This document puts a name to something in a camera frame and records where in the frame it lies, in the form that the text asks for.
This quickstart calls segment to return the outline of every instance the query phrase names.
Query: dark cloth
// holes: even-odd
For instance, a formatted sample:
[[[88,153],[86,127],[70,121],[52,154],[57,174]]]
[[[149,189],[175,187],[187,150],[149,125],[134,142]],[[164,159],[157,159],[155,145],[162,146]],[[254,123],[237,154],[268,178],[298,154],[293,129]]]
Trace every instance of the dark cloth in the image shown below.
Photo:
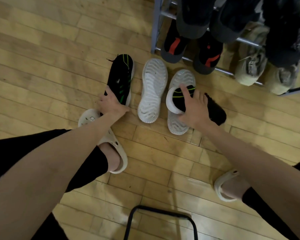
[[[66,129],[55,129],[38,134],[0,140],[0,177],[33,149],[68,131]],[[107,171],[107,158],[96,146],[69,182],[66,192],[94,181]],[[68,239],[52,213],[48,215],[32,237],[32,240],[39,239]]]
[[[300,171],[300,162],[294,165]],[[266,222],[289,240],[299,240],[283,220],[267,205],[266,202],[250,187],[242,196],[242,202],[254,209]]]

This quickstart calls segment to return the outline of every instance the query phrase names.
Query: wooden floor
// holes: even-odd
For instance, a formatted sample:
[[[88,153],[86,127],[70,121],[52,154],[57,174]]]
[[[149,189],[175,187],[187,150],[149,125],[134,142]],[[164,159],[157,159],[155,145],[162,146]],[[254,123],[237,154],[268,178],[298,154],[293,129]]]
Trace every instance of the wooden floor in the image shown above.
[[[0,0],[0,139],[76,128],[104,91],[107,59],[128,53],[136,63],[131,112],[113,126],[128,167],[64,194],[53,212],[68,237],[121,240],[130,210],[143,204],[191,214],[199,239],[284,239],[243,203],[218,199],[211,184],[232,165],[208,139],[193,129],[171,134],[164,103],[155,123],[139,120],[142,69],[158,57],[150,53],[152,11],[148,0]],[[225,50],[219,65],[228,68],[233,56]],[[182,62],[167,67],[170,79],[193,71]],[[194,73],[197,88],[227,112],[227,132],[290,165],[300,161],[300,94],[278,97],[217,71]],[[140,211],[129,239],[193,239],[193,230]]]

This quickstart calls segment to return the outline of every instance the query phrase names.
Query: black and red shoe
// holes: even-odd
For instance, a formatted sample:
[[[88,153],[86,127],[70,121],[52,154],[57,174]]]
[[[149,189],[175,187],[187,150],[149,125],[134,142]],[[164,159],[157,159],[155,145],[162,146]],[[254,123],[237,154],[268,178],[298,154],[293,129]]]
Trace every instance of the black and red shoe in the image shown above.
[[[171,21],[166,40],[161,47],[161,57],[169,63],[177,63],[182,59],[190,39],[179,35],[176,20]]]
[[[208,75],[216,68],[221,53],[223,51],[223,43],[216,40],[210,32],[205,34],[198,40],[199,52],[193,61],[193,68],[200,74]]]

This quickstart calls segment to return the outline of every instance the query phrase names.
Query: white slide sandal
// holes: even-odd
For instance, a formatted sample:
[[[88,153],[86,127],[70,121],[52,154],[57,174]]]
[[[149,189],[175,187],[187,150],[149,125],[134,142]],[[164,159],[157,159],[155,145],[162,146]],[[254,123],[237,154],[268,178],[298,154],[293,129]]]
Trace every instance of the white slide sandal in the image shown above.
[[[224,193],[221,192],[221,186],[224,184],[224,182],[239,176],[239,172],[236,169],[230,170],[226,172],[224,175],[220,176],[219,178],[216,179],[214,182],[214,190],[216,191],[216,194],[220,198],[220,200],[225,201],[225,202],[232,202],[236,201],[237,199],[231,198]]]
[[[91,123],[92,121],[96,120],[99,117],[100,117],[100,113],[96,109],[93,108],[88,109],[81,115],[78,121],[78,127]],[[108,133],[106,133],[106,135],[102,137],[102,139],[98,142],[97,145],[100,145],[101,143],[104,142],[110,143],[113,146],[113,148],[118,152],[121,158],[121,162],[120,162],[121,167],[116,171],[110,171],[110,173],[115,173],[115,174],[121,173],[127,168],[128,157],[111,128],[108,130]]]
[[[169,91],[166,98],[166,105],[168,108],[168,128],[174,135],[183,135],[189,129],[189,127],[178,119],[178,116],[183,114],[172,102],[172,96],[174,91],[180,87],[180,84],[185,86],[196,86],[195,76],[189,70],[182,69],[178,71],[171,79],[169,85]]]
[[[160,59],[150,59],[142,72],[142,95],[138,116],[144,123],[153,123],[159,117],[161,97],[168,82],[166,65]]]

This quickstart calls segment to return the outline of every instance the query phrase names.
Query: white sneaker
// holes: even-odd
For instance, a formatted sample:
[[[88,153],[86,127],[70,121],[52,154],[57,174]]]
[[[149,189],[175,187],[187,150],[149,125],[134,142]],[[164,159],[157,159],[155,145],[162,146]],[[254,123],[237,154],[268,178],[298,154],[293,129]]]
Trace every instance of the white sneaker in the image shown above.
[[[168,82],[166,65],[160,59],[146,62],[142,73],[142,95],[138,116],[145,123],[153,123],[159,117],[161,97]]]
[[[186,124],[184,124],[178,119],[178,115],[184,114],[184,112],[180,110],[180,104],[177,104],[176,106],[176,104],[173,102],[173,93],[176,91],[176,89],[180,87],[180,84],[184,84],[185,86],[192,85],[193,87],[195,87],[196,80],[192,72],[186,69],[178,71],[171,79],[169,85],[169,91],[166,97],[166,105],[168,108],[168,128],[169,131],[174,135],[183,135],[189,129],[189,127]],[[182,101],[184,103],[182,92],[178,93],[180,93],[180,96],[182,97],[177,103],[181,103]]]
[[[92,121],[96,120],[99,117],[100,114],[96,109],[88,109],[81,115],[78,121],[78,127],[91,123]],[[111,128],[108,130],[108,133],[104,137],[102,137],[102,139],[98,142],[97,145],[100,145],[104,142],[110,143],[113,146],[113,148],[116,149],[121,159],[119,168],[115,171],[111,171],[110,173],[121,173],[127,168],[128,157]]]
[[[258,44],[265,44],[268,32],[268,28],[258,26],[252,29],[245,38]],[[240,84],[251,86],[259,79],[266,67],[268,60],[265,50],[241,43],[239,55],[241,60],[238,62],[234,77]]]
[[[292,65],[289,68],[277,68],[270,64],[264,87],[276,95],[287,92],[296,81],[297,70],[296,65]]]

